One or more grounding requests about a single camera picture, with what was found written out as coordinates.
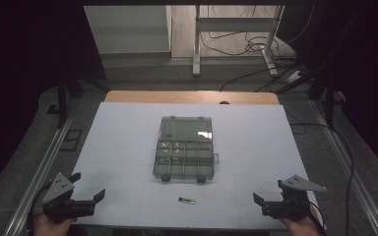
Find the human hand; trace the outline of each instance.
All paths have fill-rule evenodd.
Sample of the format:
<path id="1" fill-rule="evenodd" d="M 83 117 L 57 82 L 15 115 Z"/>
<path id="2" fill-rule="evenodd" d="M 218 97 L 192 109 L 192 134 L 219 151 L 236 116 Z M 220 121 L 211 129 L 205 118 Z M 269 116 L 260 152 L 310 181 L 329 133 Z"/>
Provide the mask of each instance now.
<path id="1" fill-rule="evenodd" d="M 61 223 L 55 223 L 43 213 L 35 225 L 34 236 L 65 236 L 72 222 L 76 220 L 66 219 Z"/>
<path id="2" fill-rule="evenodd" d="M 311 213 L 318 218 L 316 209 L 313 206 L 310 207 Z M 286 226 L 291 236 L 320 236 L 317 226 L 308 216 L 298 221 L 286 218 L 280 218 L 279 221 Z"/>

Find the metal stand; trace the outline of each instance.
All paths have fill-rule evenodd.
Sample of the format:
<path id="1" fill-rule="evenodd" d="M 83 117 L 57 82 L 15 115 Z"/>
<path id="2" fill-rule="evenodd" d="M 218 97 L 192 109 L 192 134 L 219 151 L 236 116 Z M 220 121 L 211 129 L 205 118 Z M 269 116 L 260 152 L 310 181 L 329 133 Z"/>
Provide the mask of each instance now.
<path id="1" fill-rule="evenodd" d="M 276 77 L 278 75 L 278 70 L 275 69 L 276 66 L 275 66 L 275 62 L 272 58 L 272 53 L 271 53 L 272 48 L 271 47 L 272 47 L 272 42 L 275 38 L 276 31 L 278 29 L 279 21 L 281 20 L 281 14 L 282 14 L 283 9 L 284 9 L 283 6 L 277 6 L 275 16 L 273 17 L 272 26 L 271 26 L 270 31 L 269 31 L 269 37 L 268 37 L 268 40 L 266 42 L 266 46 L 265 46 L 264 50 L 262 50 L 263 58 L 265 59 L 265 62 L 266 62 L 268 69 L 270 69 L 269 72 L 270 72 L 270 75 L 272 77 Z"/>
<path id="2" fill-rule="evenodd" d="M 272 77 L 278 75 L 275 62 L 272 58 L 271 47 L 278 29 L 283 6 L 278 6 L 273 18 L 201 18 L 200 6 L 196 5 L 195 18 L 195 45 L 193 49 L 193 76 L 201 75 L 201 55 L 199 37 L 201 31 L 246 31 L 268 32 L 269 37 L 266 46 L 262 48 L 262 54 Z"/>

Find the metal rail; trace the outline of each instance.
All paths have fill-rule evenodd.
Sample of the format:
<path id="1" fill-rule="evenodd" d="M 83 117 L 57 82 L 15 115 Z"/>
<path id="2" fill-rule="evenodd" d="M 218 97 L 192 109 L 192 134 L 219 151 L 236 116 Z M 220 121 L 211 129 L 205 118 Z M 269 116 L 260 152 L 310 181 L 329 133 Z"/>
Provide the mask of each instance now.
<path id="1" fill-rule="evenodd" d="M 319 103 L 316 103 L 315 101 L 310 101 L 310 103 L 320 124 L 327 125 L 324 119 L 324 111 L 321 105 Z M 334 132 L 331 132 L 328 129 L 324 129 L 324 133 L 328 141 L 330 142 L 330 145 L 333 147 L 336 153 L 336 157 L 339 160 L 339 163 L 342 166 L 345 174 L 349 176 L 351 171 L 351 161 L 345 145 L 343 144 L 339 136 Z M 369 219 L 373 230 L 375 231 L 376 235 L 378 235 L 378 206 L 374 202 L 373 197 L 370 195 L 367 188 L 364 186 L 364 183 L 361 180 L 360 175 L 357 173 L 357 170 L 354 169 L 353 171 L 354 174 L 351 181 L 352 189 L 354 190 L 358 201 L 363 207 L 363 210 L 366 213 L 366 216 Z"/>
<path id="2" fill-rule="evenodd" d="M 41 164 L 36 169 L 29 186 L 27 187 L 20 203 L 18 204 L 11 220 L 9 221 L 4 235 L 20 235 L 21 231 L 23 230 L 24 224 L 27 220 L 27 213 L 32 204 L 32 199 L 45 181 L 53 160 L 55 159 L 55 156 L 57 155 L 57 152 L 60 149 L 61 144 L 63 143 L 67 131 L 69 130 L 78 104 L 79 100 L 74 98 L 69 106 L 66 122 L 60 129 L 57 130 L 56 134 L 54 135 L 54 138 L 51 141 L 51 144 L 47 152 L 45 153 Z"/>

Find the table leg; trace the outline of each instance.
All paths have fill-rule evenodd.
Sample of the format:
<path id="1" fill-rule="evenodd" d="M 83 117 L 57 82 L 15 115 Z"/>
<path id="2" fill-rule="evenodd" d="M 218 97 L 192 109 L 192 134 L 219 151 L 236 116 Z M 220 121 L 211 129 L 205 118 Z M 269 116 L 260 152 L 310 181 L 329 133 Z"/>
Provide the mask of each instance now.
<path id="1" fill-rule="evenodd" d="M 199 46 L 200 22 L 199 22 L 200 6 L 196 5 L 196 19 L 195 19 L 195 45 L 193 48 L 193 76 L 199 77 L 201 75 L 201 52 Z"/>
<path id="2" fill-rule="evenodd" d="M 283 9 L 284 9 L 284 6 L 278 6 L 276 8 L 275 16 L 273 17 L 273 22 L 269 31 L 269 37 L 266 42 L 266 46 L 262 50 L 263 58 L 265 59 L 268 69 L 270 69 L 269 72 L 272 77 L 276 77 L 278 75 L 278 70 L 272 69 L 272 68 L 275 68 L 276 65 L 275 65 L 275 61 L 272 58 L 271 50 L 272 50 L 273 39 L 275 38 L 275 34 L 278 29 L 279 20 L 281 19 L 281 14 L 282 14 Z"/>

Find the cable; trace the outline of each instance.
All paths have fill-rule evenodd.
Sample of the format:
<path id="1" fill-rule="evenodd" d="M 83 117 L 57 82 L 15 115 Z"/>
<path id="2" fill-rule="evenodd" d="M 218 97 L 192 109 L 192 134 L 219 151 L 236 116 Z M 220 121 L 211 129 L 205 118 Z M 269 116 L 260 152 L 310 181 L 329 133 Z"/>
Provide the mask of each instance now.
<path id="1" fill-rule="evenodd" d="M 263 6 L 263 7 L 265 7 L 265 11 L 266 11 L 266 13 L 269 15 L 269 17 L 271 17 L 271 16 L 270 16 L 270 13 L 267 11 L 266 6 Z"/>
<path id="2" fill-rule="evenodd" d="M 292 40 L 289 41 L 289 42 L 286 42 L 285 44 L 282 44 L 281 46 L 285 46 L 285 45 L 288 45 L 288 44 L 292 43 L 293 41 L 297 40 L 297 39 L 298 39 L 298 38 L 299 38 L 299 37 L 300 37 L 300 36 L 306 31 L 306 29 L 308 28 L 309 23 L 311 22 L 312 15 L 313 15 L 313 13 L 314 13 L 314 8 L 315 8 L 315 6 L 312 6 L 312 10 L 311 10 L 311 14 L 309 15 L 308 22 L 306 23 L 306 25 L 305 25 L 305 27 L 303 28 L 302 32 L 301 32 L 297 37 L 295 37 L 294 39 L 292 39 Z"/>
<path id="3" fill-rule="evenodd" d="M 236 32 L 226 33 L 226 34 L 223 34 L 223 35 L 220 35 L 220 36 L 211 36 L 211 32 L 208 31 L 208 36 L 212 39 L 217 39 L 217 38 L 226 37 L 226 36 L 230 36 L 230 35 L 234 35 L 234 34 L 238 34 L 238 33 L 242 33 L 242 32 L 243 31 L 236 31 Z"/>
<path id="4" fill-rule="evenodd" d="M 286 70 L 284 70 L 278 77 L 272 79 L 271 81 L 269 81 L 268 83 L 266 83 L 265 85 L 257 88 L 254 92 L 258 92 L 260 91 L 261 89 L 264 89 L 265 87 L 269 87 L 271 85 L 273 85 L 274 83 L 276 83 L 287 71 L 289 71 L 290 69 L 292 69 L 293 66 L 297 65 L 297 63 L 293 63 L 292 65 L 288 65 L 288 68 Z"/>
<path id="5" fill-rule="evenodd" d="M 247 11 L 247 9 L 248 9 L 248 5 L 245 5 L 244 12 L 241 13 L 240 17 L 242 17 L 242 15 L 244 15 L 244 13 Z"/>
<path id="6" fill-rule="evenodd" d="M 346 185 L 346 236 L 347 236 L 348 233 L 349 233 L 349 194 L 350 194 L 350 190 L 351 190 L 352 177 L 354 175 L 354 157 L 352 155 L 351 149 L 349 148 L 349 145 L 348 145 L 346 139 L 342 136 L 342 134 L 340 134 L 338 131 L 336 131 L 334 129 L 334 127 L 330 127 L 330 126 L 323 125 L 323 124 L 318 124 L 318 123 L 292 123 L 292 124 L 289 124 L 289 125 L 290 126 L 296 126 L 296 125 L 321 126 L 321 127 L 327 128 L 330 131 L 336 133 L 338 135 L 338 137 L 340 137 L 340 139 L 342 140 L 343 144 L 346 146 L 346 151 L 349 155 L 349 160 L 350 160 L 350 172 L 349 172 L 348 182 L 347 182 L 347 185 Z"/>
<path id="7" fill-rule="evenodd" d="M 270 71 L 270 70 L 273 70 L 273 69 L 277 69 L 277 68 L 282 68 L 282 67 L 274 67 L 274 68 L 269 68 L 269 69 L 265 69 L 265 70 L 261 70 L 261 71 L 257 71 L 257 72 L 253 72 L 253 73 L 250 73 L 250 74 L 247 74 L 247 75 L 244 75 L 244 76 L 239 76 L 239 77 L 236 77 L 230 81 L 227 81 L 225 82 L 221 87 L 220 87 L 220 91 L 223 91 L 223 88 L 225 88 L 227 85 L 235 82 L 235 81 L 238 81 L 242 78 L 246 78 L 246 77 L 249 77 L 249 76 L 253 76 L 253 75 L 256 75 L 256 74 L 259 74 L 259 73 L 262 73 L 262 72 L 267 72 L 267 71 Z"/>
<path id="8" fill-rule="evenodd" d="M 308 212 L 306 216 L 308 216 L 312 220 L 312 222 L 315 224 L 315 226 L 317 226 L 318 232 L 320 234 L 322 234 L 323 236 L 327 236 L 323 226 L 321 226 L 320 221 L 315 217 L 315 215 L 313 215 L 311 212 Z"/>
<path id="9" fill-rule="evenodd" d="M 251 17 L 254 17 L 254 13 L 256 12 L 256 7 L 257 7 L 257 5 L 254 5 L 253 13 L 251 14 Z"/>
<path id="10" fill-rule="evenodd" d="M 50 188 L 52 181 L 46 183 L 41 187 L 41 189 L 38 190 L 38 192 L 35 194 L 33 197 L 31 206 L 30 206 L 30 211 L 27 214 L 27 233 L 32 236 L 34 234 L 33 232 L 33 219 L 35 218 L 35 215 L 33 214 L 33 207 L 36 204 L 36 201 L 38 200 L 39 196 L 42 194 L 42 192 L 48 188 Z"/>
<path id="11" fill-rule="evenodd" d="M 292 115 L 292 113 L 290 113 L 287 109 L 286 109 L 286 107 L 284 107 L 284 111 L 288 114 L 288 115 L 290 115 L 291 117 L 293 117 L 293 119 L 295 119 L 296 121 L 298 121 L 299 123 L 301 122 L 298 118 L 296 118 L 294 115 Z M 302 126 L 303 127 L 303 132 L 302 133 L 295 133 L 295 132 L 293 132 L 295 135 L 305 135 L 306 134 L 306 126 Z"/>
<path id="12" fill-rule="evenodd" d="M 251 37 L 250 36 L 250 39 L 247 39 L 247 34 L 250 35 L 250 32 L 246 32 L 245 35 L 244 35 L 244 38 L 247 41 L 247 45 L 245 46 L 245 50 L 248 50 L 249 52 L 262 51 L 264 49 L 264 47 L 266 46 L 266 44 L 263 43 L 263 42 L 252 42 L 252 41 L 253 41 L 253 39 L 256 39 L 256 38 L 265 38 L 265 39 L 267 39 L 267 37 L 265 37 L 265 36 L 254 36 L 254 37 Z M 276 40 L 274 40 L 274 39 L 273 39 L 273 42 L 275 42 L 277 45 L 279 45 L 279 43 Z"/>
<path id="13" fill-rule="evenodd" d="M 207 46 L 204 42 L 204 39 L 202 38 L 202 34 L 200 33 L 200 36 L 201 36 L 201 41 L 202 41 L 202 44 L 204 44 L 204 46 L 208 49 L 211 49 L 211 50 L 214 50 L 214 51 L 217 51 L 217 52 L 220 52 L 222 54 L 225 54 L 225 55 L 228 55 L 228 56 L 239 56 L 239 55 L 242 55 L 242 54 L 245 54 L 247 52 L 250 52 L 248 50 L 244 50 L 243 52 L 240 52 L 240 53 L 227 53 L 227 52 L 224 52 L 224 51 L 221 51 L 219 49 L 216 49 L 216 48 L 213 48 L 213 47 L 210 47 L 210 46 Z"/>
<path id="14" fill-rule="evenodd" d="M 279 52 L 278 52 L 279 55 L 276 55 L 275 52 L 277 52 L 277 51 L 270 50 L 270 52 L 272 53 L 272 58 L 274 58 L 276 60 L 286 60 L 286 61 L 296 60 L 295 53 L 291 53 L 289 55 L 282 56 Z"/>
<path id="15" fill-rule="evenodd" d="M 283 193 L 283 196 L 288 197 L 291 201 L 295 202 L 298 206 L 302 206 L 303 204 L 311 204 L 311 205 L 317 207 L 315 204 L 311 203 L 310 201 L 300 203 L 296 198 L 292 197 L 291 195 L 289 195 L 287 193 Z M 302 211 L 303 213 L 305 213 L 306 216 L 308 216 L 309 219 L 311 219 L 311 221 L 317 227 L 318 232 L 321 235 L 327 236 L 327 234 L 325 233 L 325 230 L 324 230 L 324 227 L 325 227 L 324 217 L 322 215 L 321 210 L 318 207 L 317 207 L 317 209 L 320 211 L 320 214 L 321 214 L 321 217 L 322 217 L 322 222 L 323 222 L 322 225 L 321 225 L 321 222 L 315 217 L 315 215 L 310 210 L 305 210 L 302 207 L 298 207 L 296 210 Z"/>
<path id="16" fill-rule="evenodd" d="M 215 7 L 215 6 L 213 5 L 213 12 L 214 12 L 214 15 L 217 16 L 217 13 L 216 13 L 214 7 Z M 208 8 L 207 8 L 207 9 L 208 9 L 207 17 L 209 17 L 209 16 L 210 16 L 210 5 L 208 5 Z"/>
<path id="17" fill-rule="evenodd" d="M 318 208 L 318 206 L 316 204 L 314 204 L 312 202 L 308 202 L 308 203 L 311 204 L 311 205 L 313 205 L 313 206 L 315 206 L 315 208 L 317 208 L 318 211 L 320 212 L 321 218 L 322 218 L 322 228 L 325 229 L 325 218 L 324 218 L 324 215 L 323 215 L 322 211 Z"/>

